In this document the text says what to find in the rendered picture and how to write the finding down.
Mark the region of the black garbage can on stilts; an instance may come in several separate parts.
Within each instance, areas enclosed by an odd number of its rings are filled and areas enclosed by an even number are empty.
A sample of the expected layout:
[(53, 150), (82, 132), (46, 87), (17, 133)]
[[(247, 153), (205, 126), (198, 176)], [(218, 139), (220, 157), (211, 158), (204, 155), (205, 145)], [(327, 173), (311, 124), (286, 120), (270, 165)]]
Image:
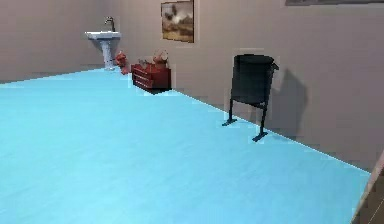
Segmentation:
[(262, 110), (260, 131), (253, 138), (259, 141), (267, 132), (264, 131), (268, 110), (273, 74), (279, 66), (271, 56), (243, 54), (234, 57), (231, 94), (229, 100), (229, 116), (223, 126), (235, 122), (233, 118), (233, 102), (251, 105)]

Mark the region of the red chest of drawers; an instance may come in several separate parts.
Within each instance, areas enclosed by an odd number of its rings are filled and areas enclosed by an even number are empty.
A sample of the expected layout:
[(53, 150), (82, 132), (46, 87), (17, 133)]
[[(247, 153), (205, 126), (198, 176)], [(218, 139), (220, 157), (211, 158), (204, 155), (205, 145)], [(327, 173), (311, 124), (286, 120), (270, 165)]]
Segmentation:
[(154, 64), (143, 68), (140, 64), (131, 65), (132, 81), (137, 87), (149, 92), (171, 89), (171, 70), (158, 69)]

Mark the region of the framed landscape painting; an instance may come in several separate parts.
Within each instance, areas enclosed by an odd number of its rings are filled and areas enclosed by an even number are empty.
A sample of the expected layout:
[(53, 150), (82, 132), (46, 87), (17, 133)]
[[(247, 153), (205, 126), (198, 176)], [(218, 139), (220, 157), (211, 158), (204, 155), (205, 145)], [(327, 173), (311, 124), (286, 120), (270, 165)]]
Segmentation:
[(162, 38), (186, 43), (194, 42), (194, 1), (161, 4)]

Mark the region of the grey metal faucet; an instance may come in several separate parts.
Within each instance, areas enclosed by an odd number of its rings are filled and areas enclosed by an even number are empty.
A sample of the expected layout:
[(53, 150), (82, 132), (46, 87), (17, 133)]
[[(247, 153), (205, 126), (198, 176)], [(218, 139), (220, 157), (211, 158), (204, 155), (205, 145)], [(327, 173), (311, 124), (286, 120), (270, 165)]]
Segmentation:
[(109, 24), (111, 26), (111, 31), (112, 32), (116, 32), (115, 22), (114, 22), (114, 18), (113, 17), (107, 16), (106, 19), (105, 19), (104, 24)]

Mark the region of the dark framed picture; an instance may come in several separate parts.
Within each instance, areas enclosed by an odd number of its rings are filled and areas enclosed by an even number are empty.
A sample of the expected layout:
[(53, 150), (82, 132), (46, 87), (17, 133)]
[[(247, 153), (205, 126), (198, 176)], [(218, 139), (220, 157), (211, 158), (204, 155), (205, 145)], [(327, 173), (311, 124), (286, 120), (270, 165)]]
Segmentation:
[(285, 0), (286, 6), (384, 4), (384, 0)]

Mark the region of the white pedestal sink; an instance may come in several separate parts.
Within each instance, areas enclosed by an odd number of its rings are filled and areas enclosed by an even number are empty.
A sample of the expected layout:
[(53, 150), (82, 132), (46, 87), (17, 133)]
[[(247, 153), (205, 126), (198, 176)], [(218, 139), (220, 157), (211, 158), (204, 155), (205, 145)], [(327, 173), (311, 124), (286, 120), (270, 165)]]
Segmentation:
[(100, 43), (105, 69), (113, 70), (114, 65), (111, 53), (111, 41), (119, 39), (121, 37), (121, 33), (117, 31), (87, 31), (85, 35), (88, 39), (96, 40)]

